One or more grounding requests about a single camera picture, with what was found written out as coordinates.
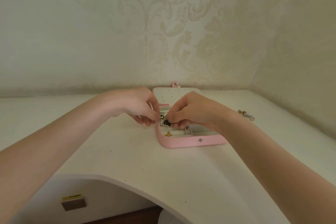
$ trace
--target yellow label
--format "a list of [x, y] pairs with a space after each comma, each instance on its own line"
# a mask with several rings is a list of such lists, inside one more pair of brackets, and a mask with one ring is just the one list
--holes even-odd
[[77, 195], [72, 195], [72, 196], [68, 196], [68, 197], [62, 197], [62, 201], [67, 201], [67, 200], [79, 198], [79, 197], [82, 197], [82, 196], [83, 196], [83, 194], [77, 194]]

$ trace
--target hand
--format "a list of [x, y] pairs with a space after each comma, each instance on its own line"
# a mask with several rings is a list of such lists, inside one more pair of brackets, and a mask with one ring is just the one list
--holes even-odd
[[185, 128], [194, 123], [216, 131], [214, 125], [216, 116], [228, 111], [232, 110], [192, 91], [173, 105], [167, 114], [167, 118], [176, 128]]
[[160, 120], [159, 103], [153, 92], [148, 88], [115, 90], [111, 93], [118, 99], [121, 106], [121, 109], [115, 112], [113, 116], [119, 116], [125, 112], [137, 123], [145, 124], [146, 126], [155, 124], [155, 121]]

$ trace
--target left hand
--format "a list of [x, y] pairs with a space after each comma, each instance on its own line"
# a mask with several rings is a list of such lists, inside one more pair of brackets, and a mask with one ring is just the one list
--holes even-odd
[[122, 110], [114, 114], [114, 116], [118, 116], [124, 112], [140, 125], [145, 124], [146, 126], [155, 124], [155, 121], [160, 120], [159, 103], [153, 92], [148, 88], [140, 87], [128, 90], [115, 90], [113, 94], [117, 96], [122, 106]]

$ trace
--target white table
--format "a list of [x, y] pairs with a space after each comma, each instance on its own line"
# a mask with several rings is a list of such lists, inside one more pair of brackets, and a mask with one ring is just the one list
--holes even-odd
[[[314, 171], [336, 184], [336, 141], [249, 90], [203, 94], [254, 123]], [[0, 99], [0, 150], [93, 95]], [[152, 200], [191, 223], [288, 223], [229, 145], [166, 149], [154, 127], [127, 115], [102, 125], [52, 179], [100, 179]]]

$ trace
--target left arm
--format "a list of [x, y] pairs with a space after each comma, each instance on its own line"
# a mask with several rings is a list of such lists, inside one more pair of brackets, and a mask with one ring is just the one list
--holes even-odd
[[158, 101], [149, 89], [115, 90], [88, 100], [2, 150], [0, 223], [21, 209], [97, 128], [123, 112], [147, 126], [160, 119]]

